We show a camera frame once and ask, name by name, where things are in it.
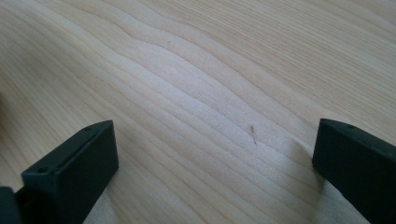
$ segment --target black object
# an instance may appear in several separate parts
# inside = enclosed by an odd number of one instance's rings
[[[0,188],[0,224],[82,223],[119,168],[111,120],[88,126]]]
[[[352,125],[321,119],[312,160],[371,223],[396,223],[396,147]]]

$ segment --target wooden tabletop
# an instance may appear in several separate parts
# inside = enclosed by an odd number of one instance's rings
[[[394,0],[0,1],[0,186],[112,119],[85,223],[367,223],[320,118],[396,144]]]

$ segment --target wooden surface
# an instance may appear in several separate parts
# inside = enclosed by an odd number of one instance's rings
[[[318,120],[396,144],[394,0],[0,1],[0,185],[113,119],[86,223],[366,223]]]

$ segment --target black plastic block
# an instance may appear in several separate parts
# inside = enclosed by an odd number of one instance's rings
[[[82,129],[22,173],[24,222],[82,223],[118,168],[113,122]]]
[[[396,223],[396,147],[349,124],[321,119],[314,168],[371,223]]]

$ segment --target wood grain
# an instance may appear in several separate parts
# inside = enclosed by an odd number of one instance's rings
[[[85,223],[367,223],[318,120],[396,144],[394,0],[0,1],[0,185],[113,119]]]

